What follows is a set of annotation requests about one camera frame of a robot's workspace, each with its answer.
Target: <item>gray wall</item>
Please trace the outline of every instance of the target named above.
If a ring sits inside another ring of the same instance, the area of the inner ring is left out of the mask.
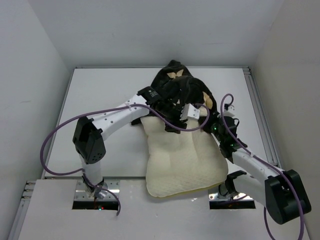
[[[312,239],[320,239],[319,12],[319,0],[286,0],[253,68],[281,159],[300,173],[310,197]]]
[[[26,180],[41,176],[41,143],[55,126],[70,73],[27,0],[0,1],[0,240]]]
[[[283,0],[29,0],[67,67],[254,62]]]

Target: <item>dark fabric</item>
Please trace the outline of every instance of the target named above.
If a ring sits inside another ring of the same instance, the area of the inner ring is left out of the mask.
[[[182,76],[177,76],[171,78],[168,74],[174,73],[177,74],[179,71],[183,70]],[[151,87],[154,89],[160,88],[168,81],[177,82],[181,88],[180,94],[178,94],[173,101],[180,100],[180,104],[203,104],[204,103],[204,94],[205,92],[210,99],[212,100],[212,108],[210,110],[217,111],[217,102],[212,95],[209,88],[198,78],[192,76],[190,71],[185,65],[182,65],[181,62],[176,60],[171,60],[167,66],[162,68],[154,80],[151,83]]]
[[[205,104],[210,109],[210,113],[217,111],[217,102],[205,85],[203,81],[200,79],[193,77],[187,67],[181,62],[176,60],[171,60],[167,66],[162,68],[157,75],[155,76],[154,80],[151,83],[151,87],[154,88],[156,91],[163,90],[165,84],[169,81],[176,83],[181,91],[171,96],[171,99],[177,105],[184,106],[185,104]],[[206,117],[200,117],[198,120],[200,124],[204,122]],[[207,123],[203,130],[207,133],[210,133],[210,123]],[[136,119],[131,124],[136,125],[140,124],[140,119]]]

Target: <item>white tabletop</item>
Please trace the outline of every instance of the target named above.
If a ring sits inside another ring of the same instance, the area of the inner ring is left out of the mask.
[[[149,86],[160,68],[88,68],[75,69],[64,103],[60,123],[79,114],[117,107],[140,89]],[[227,93],[234,95],[236,117],[240,119],[238,136],[259,156],[266,159],[263,142],[242,68],[191,67],[191,74],[202,80],[220,105]],[[81,168],[72,142],[76,121],[61,128],[54,139],[48,167],[64,173]],[[116,131],[105,142],[101,160],[104,177],[144,177],[149,158],[142,126]],[[230,164],[229,172],[237,168]]]
[[[72,210],[77,181],[37,180],[19,240],[269,240],[263,207],[210,210],[207,191],[170,198],[147,193],[144,180],[121,180],[121,212]],[[278,225],[277,240],[294,240],[299,219]],[[303,240],[309,240],[305,230]]]

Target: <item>purple cable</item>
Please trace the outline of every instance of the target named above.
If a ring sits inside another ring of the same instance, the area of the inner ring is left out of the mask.
[[[224,118],[224,102],[226,100],[227,97],[231,97],[232,100],[231,100],[231,103],[233,103],[234,101],[234,96],[230,93],[226,94],[223,98],[222,98],[222,101],[221,101],[221,105],[220,105],[220,113],[221,113],[221,118],[222,118],[222,121],[223,121],[223,125],[224,127],[226,128],[226,130],[228,131],[228,133],[231,135],[231,137],[236,141],[236,143],[241,147],[243,148],[248,154],[251,155],[251,151],[249,151],[234,135],[233,133],[230,131],[230,129],[228,128],[228,125],[226,123],[226,120]],[[262,160],[260,157],[254,155],[253,156],[256,160],[258,160],[260,163],[266,165],[267,167],[271,168],[272,170],[274,170],[275,172],[277,172],[278,174],[281,175],[281,177],[283,177],[283,179],[286,181],[286,183],[288,184],[290,190],[292,191],[292,194],[294,196],[294,199],[297,201],[297,206],[298,206],[298,210],[299,210],[299,215],[300,215],[300,233],[299,233],[299,237],[298,237],[298,240],[302,240],[303,236],[304,236],[304,231],[305,231],[305,217],[304,217],[304,212],[303,212],[303,209],[302,209],[302,206],[301,206],[301,203],[300,203],[300,200],[299,200],[299,197],[295,191],[295,188],[294,186],[291,184],[291,182],[289,181],[289,179],[283,174],[282,171],[280,171],[279,169],[277,169],[276,167],[274,167],[273,165],[271,165],[270,163]],[[268,225],[268,222],[267,222],[267,210],[266,208],[264,208],[263,210],[263,214],[264,214],[264,223],[265,223],[265,227],[266,227],[266,230],[270,236],[270,238],[272,240],[275,240],[275,238],[272,236],[271,232],[270,232],[270,228],[269,228],[269,225]]]
[[[198,126],[198,127],[195,127],[195,128],[191,128],[191,129],[184,129],[184,128],[180,128],[180,127],[177,127],[177,126],[174,126],[173,124],[171,124],[170,122],[168,122],[164,117],[162,117],[159,113],[157,113],[155,110],[153,110],[151,107],[149,106],[146,106],[146,105],[143,105],[143,104],[131,104],[130,107],[142,107],[142,108],[146,108],[148,109],[149,111],[153,112],[158,118],[160,118],[162,121],[164,121],[167,125],[169,125],[170,127],[172,127],[173,129],[176,129],[176,130],[179,130],[179,131],[182,131],[182,132],[192,132],[192,131],[196,131],[198,129],[201,129],[203,128],[206,123],[208,122],[209,120],[209,117],[210,117],[210,110],[209,108],[206,106],[206,105],[203,105],[201,103],[196,103],[195,104],[196,106],[201,106],[201,107],[204,107],[207,111],[207,115],[206,115],[206,118],[204,120],[204,122]],[[107,109],[107,110],[100,110],[100,111],[92,111],[92,112],[88,112],[88,113],[84,113],[84,114],[81,114],[81,115],[78,115],[78,116],[75,116],[63,123],[61,123],[60,125],[58,125],[54,130],[52,130],[48,136],[45,138],[45,140],[43,141],[42,143],[42,146],[41,146],[41,150],[40,150],[40,162],[41,162],[41,165],[43,167],[43,169],[45,171],[47,171],[48,173],[52,174],[52,175],[55,175],[55,176],[67,176],[67,175],[70,175],[70,174],[75,174],[77,172],[80,172],[80,171],[83,171],[83,176],[87,179],[87,177],[85,176],[85,173],[84,173],[84,169],[83,168],[79,168],[77,170],[74,170],[74,171],[70,171],[70,172],[64,172],[64,173],[58,173],[58,172],[54,172],[54,171],[51,171],[47,166],[46,166],[46,163],[45,163],[45,158],[44,158],[44,151],[45,151],[45,147],[48,143],[48,141],[50,140],[50,138],[52,138],[52,136],[59,130],[61,129],[63,126],[73,122],[74,120],[77,120],[77,119],[80,119],[82,117],[86,117],[86,116],[90,116],[90,115],[96,115],[96,114],[104,114],[104,113],[109,113],[109,112],[114,112],[114,111],[120,111],[120,110],[124,110],[124,109],[128,109],[130,108],[129,106],[123,106],[123,107],[117,107],[117,108],[111,108],[111,109]],[[90,183],[88,181],[88,184],[90,184],[92,187],[96,187],[95,185],[93,185],[92,183]],[[118,211],[116,213],[116,215],[118,216],[119,213],[120,213],[120,210],[121,210],[121,204],[120,204],[120,201],[119,201],[119,198],[111,191],[109,191],[108,189],[105,189],[105,188],[102,188],[102,187],[99,187],[101,188],[102,190],[110,193],[112,196],[114,196],[114,198],[117,200],[118,202],[118,205],[119,205],[119,208],[118,208]]]
[[[233,204],[233,203],[236,203],[236,202],[238,202],[238,201],[240,201],[240,200],[242,200],[242,199],[244,199],[244,198],[246,198],[246,197],[248,197],[248,196],[247,196],[247,195],[244,195],[244,196],[239,197],[239,198],[237,198],[237,199],[233,199],[233,200],[230,200],[230,201],[223,201],[223,202],[221,202],[221,204],[222,204],[222,205],[224,205],[224,204]]]
[[[83,173],[83,178],[85,179],[85,181],[90,185],[90,187],[93,187],[93,188],[98,188],[100,190],[104,190],[106,192],[108,192],[109,194],[111,194],[115,199],[116,201],[118,202],[118,210],[116,211],[116,216],[119,216],[120,214],[120,211],[121,211],[121,203],[120,203],[120,200],[119,198],[112,192],[110,191],[109,189],[106,189],[106,188],[103,188],[103,187],[100,187],[100,186],[97,186],[97,185],[93,185],[89,179],[87,178],[86,174]]]

